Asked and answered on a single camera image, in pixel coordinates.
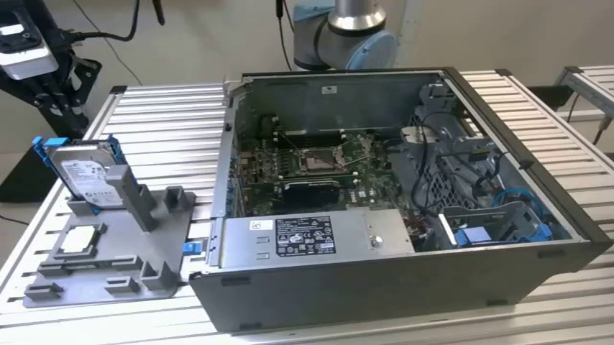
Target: hard drive label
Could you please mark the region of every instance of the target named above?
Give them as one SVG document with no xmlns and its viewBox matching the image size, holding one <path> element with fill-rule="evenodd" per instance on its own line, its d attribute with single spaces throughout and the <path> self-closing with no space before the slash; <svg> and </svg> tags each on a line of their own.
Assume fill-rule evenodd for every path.
<svg viewBox="0 0 614 345">
<path fill-rule="evenodd" d="M 92 160 L 64 160 L 61 167 L 68 174 L 76 192 L 88 203 L 100 207 L 121 206 L 114 187 L 104 181 L 106 170 Z"/>
<path fill-rule="evenodd" d="M 280 257 L 336 253 L 328 216 L 276 219 L 275 239 Z"/>
</svg>

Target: blue plastic clip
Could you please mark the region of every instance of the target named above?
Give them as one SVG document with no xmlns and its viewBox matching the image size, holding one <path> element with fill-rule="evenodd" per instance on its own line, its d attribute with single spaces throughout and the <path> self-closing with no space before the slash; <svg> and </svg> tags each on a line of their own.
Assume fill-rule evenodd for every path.
<svg viewBox="0 0 614 345">
<path fill-rule="evenodd" d="M 475 244 L 492 241 L 483 226 L 460 229 L 453 234 L 453 237 L 460 247 L 469 247 Z"/>
<path fill-rule="evenodd" d="M 113 150 L 114 162 L 117 164 L 126 165 L 128 163 L 125 162 L 125 156 L 124 156 L 124 153 L 121 151 L 121 146 L 118 144 L 118 140 L 117 140 L 117 138 L 113 137 L 112 134 L 108 135 L 106 142 L 110 145 L 110 149 Z"/>
<path fill-rule="evenodd" d="M 546 224 L 539 224 L 532 235 L 520 237 L 517 242 L 546 242 L 552 240 L 552 231 Z"/>
<path fill-rule="evenodd" d="M 42 148 L 42 137 L 34 137 L 34 139 L 32 140 L 32 147 L 34 149 L 36 154 L 42 159 L 42 163 L 45 163 L 45 165 L 50 167 L 49 156 L 46 156 L 45 149 Z"/>
<path fill-rule="evenodd" d="M 182 255 L 198 255 L 202 252 L 202 242 L 186 242 L 182 244 Z"/>
</svg>

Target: gray floor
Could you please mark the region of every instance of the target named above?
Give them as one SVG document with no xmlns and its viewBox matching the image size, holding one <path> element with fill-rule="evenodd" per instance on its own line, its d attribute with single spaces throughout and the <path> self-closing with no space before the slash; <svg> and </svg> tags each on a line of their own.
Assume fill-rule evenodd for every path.
<svg viewBox="0 0 614 345">
<path fill-rule="evenodd" d="M 22 154 L 0 154 L 0 181 L 17 164 Z M 4 217 L 29 222 L 38 209 L 40 203 L 0 203 L 0 214 Z M 25 225 L 0 219 L 0 266 L 10 255 L 12 248 L 16 246 L 18 237 L 25 230 Z"/>
</svg>

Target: motherboard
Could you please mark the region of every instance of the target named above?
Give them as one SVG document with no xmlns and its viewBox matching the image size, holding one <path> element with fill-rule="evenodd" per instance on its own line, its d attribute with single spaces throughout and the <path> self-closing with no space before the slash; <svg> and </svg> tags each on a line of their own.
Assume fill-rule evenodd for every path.
<svg viewBox="0 0 614 345">
<path fill-rule="evenodd" d="M 409 203 L 391 171 L 387 141 L 369 132 L 317 137 L 276 132 L 271 144 L 241 150 L 245 216 L 359 207 L 395 208 L 407 216 Z"/>
</svg>

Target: aluminum workbench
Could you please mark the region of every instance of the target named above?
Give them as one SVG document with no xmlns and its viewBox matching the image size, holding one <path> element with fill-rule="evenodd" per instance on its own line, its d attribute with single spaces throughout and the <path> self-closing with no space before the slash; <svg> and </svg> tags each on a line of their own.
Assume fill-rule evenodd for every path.
<svg viewBox="0 0 614 345">
<path fill-rule="evenodd" d="M 614 116 L 614 66 L 566 67 L 555 85 L 567 85 L 606 115 Z"/>
<path fill-rule="evenodd" d="M 495 71 L 465 80 L 560 185 L 614 237 L 614 164 L 520 85 Z M 209 233 L 223 84 L 137 87 L 108 97 L 85 138 L 113 133 L 140 183 L 197 195 L 190 239 Z M 614 250 L 554 276 L 513 306 L 257 334 L 217 333 L 184 284 L 176 296 L 122 304 L 25 309 L 33 281 L 66 221 L 56 183 L 0 271 L 0 343 L 9 344 L 614 344 Z M 186 257 L 182 281 L 202 257 Z"/>
</svg>

